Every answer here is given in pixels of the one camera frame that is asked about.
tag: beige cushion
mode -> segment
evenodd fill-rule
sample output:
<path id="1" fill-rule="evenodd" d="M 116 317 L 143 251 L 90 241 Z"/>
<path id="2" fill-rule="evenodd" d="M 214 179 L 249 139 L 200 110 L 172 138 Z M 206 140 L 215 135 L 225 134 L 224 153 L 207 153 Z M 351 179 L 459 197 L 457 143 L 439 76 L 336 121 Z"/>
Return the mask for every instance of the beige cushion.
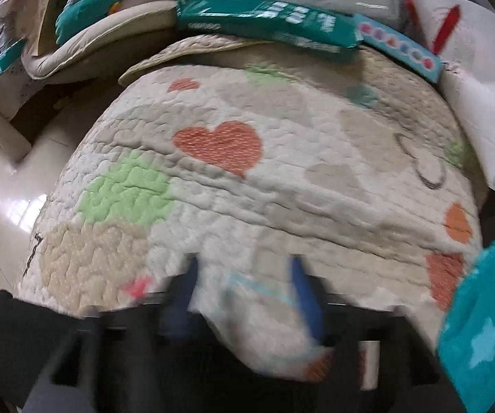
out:
<path id="1" fill-rule="evenodd" d="M 29 50 L 24 49 L 22 62 L 31 78 L 47 79 L 65 68 L 70 68 L 91 54 L 103 50 L 105 46 L 116 42 L 119 45 L 121 41 L 127 38 L 155 31 L 161 31 L 162 37 L 168 38 L 169 29 L 172 29 L 176 22 L 175 6 L 174 1 L 153 1 L 114 13 L 74 35 L 53 53 L 33 57 L 29 54 Z M 145 37 L 145 39 L 150 43 L 153 42 L 152 36 Z M 115 60 L 115 48 L 106 48 L 106 50 L 111 54 L 103 57 L 104 60 L 95 62 L 100 66 L 106 66 L 105 62 Z M 138 62 L 137 51 L 133 51 L 130 45 L 123 45 L 120 54 L 122 55 L 120 57 L 122 64 L 127 62 L 126 59 L 129 56 L 132 59 L 127 66 Z M 68 70 L 67 74 L 71 81 L 97 76 L 98 72 L 94 64 L 91 66 L 93 68 L 88 73 L 91 76 L 84 77 L 84 73 L 78 73 L 74 78 L 71 69 Z"/>

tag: star pattern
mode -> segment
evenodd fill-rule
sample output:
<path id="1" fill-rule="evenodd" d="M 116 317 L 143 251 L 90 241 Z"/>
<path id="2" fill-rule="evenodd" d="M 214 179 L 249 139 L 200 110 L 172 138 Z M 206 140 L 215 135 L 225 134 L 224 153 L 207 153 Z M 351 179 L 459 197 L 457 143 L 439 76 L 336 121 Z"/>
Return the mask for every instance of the star pattern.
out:
<path id="1" fill-rule="evenodd" d="M 492 362 L 495 356 L 495 326 L 491 318 L 485 320 L 482 332 L 471 340 L 473 354 L 469 361 L 469 369 L 472 370 L 481 362 Z"/>

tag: teal cloth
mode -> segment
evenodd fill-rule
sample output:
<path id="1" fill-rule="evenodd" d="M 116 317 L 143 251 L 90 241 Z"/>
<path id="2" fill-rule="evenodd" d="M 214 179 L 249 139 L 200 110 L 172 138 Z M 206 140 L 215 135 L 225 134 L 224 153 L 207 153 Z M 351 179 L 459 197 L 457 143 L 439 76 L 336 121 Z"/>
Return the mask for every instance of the teal cloth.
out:
<path id="1" fill-rule="evenodd" d="M 495 242 L 458 287 L 438 355 L 467 413 L 485 413 L 495 401 Z"/>
<path id="2" fill-rule="evenodd" d="M 81 0 L 66 6 L 56 19 L 56 44 L 63 45 L 78 32 L 102 20 L 121 0 Z"/>

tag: patterned bedspread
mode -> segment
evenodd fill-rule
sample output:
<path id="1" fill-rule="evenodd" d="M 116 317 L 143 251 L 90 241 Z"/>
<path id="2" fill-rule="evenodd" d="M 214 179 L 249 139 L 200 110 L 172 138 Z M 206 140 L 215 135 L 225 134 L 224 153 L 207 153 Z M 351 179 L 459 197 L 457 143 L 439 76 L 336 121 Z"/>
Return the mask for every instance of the patterned bedspread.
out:
<path id="1" fill-rule="evenodd" d="M 169 51 L 219 42 L 241 40 Z M 287 267 L 301 253 L 337 293 L 404 305 L 434 340 L 481 247 L 445 102 L 371 49 L 348 64 L 210 50 L 169 66 L 163 51 L 95 123 L 37 219 L 19 296 L 71 314 L 126 306 L 198 252 L 191 309 L 253 368 L 309 377 L 322 350 Z"/>

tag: shiny floor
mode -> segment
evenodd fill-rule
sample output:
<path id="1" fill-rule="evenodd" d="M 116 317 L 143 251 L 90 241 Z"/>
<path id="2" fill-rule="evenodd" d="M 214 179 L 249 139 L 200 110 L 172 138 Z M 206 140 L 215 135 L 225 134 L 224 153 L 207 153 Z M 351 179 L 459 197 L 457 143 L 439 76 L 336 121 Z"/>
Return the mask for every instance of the shiny floor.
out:
<path id="1" fill-rule="evenodd" d="M 121 90 L 95 81 L 76 92 L 21 163 L 0 149 L 0 290 L 14 292 L 39 211 L 83 136 Z"/>

